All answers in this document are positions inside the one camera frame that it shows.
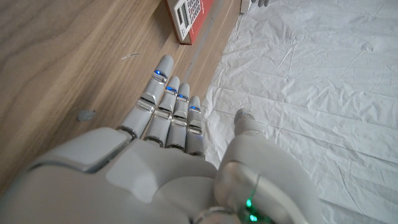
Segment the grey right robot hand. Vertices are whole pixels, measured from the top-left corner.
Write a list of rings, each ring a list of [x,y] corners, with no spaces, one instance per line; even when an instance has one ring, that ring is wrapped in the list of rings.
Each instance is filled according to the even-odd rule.
[[[221,164],[205,159],[200,100],[164,55],[117,128],[35,159],[1,197],[2,223],[321,223],[315,186],[245,108]]]

